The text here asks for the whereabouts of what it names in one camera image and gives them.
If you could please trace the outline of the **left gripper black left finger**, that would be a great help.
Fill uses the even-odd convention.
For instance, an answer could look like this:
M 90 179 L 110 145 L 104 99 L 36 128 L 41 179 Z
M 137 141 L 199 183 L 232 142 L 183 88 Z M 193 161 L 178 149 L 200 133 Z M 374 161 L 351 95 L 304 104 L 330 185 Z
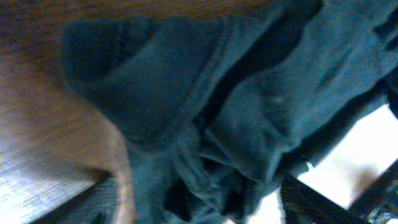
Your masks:
M 118 209 L 118 185 L 107 174 L 97 183 L 32 224 L 112 224 Z

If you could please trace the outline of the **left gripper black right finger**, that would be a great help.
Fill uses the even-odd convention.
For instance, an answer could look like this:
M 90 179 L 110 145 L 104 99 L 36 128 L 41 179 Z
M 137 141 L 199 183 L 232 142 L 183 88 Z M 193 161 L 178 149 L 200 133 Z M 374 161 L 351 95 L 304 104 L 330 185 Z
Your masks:
M 291 175 L 282 181 L 280 197 L 286 224 L 367 224 Z

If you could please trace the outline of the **dark green t-shirt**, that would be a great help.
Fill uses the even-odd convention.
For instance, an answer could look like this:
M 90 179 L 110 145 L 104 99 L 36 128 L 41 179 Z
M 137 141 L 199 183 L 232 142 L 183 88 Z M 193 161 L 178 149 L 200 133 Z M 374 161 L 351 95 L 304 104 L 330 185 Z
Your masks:
M 397 110 L 397 1 L 74 21 L 67 85 L 122 133 L 138 223 L 244 223 L 359 119 Z

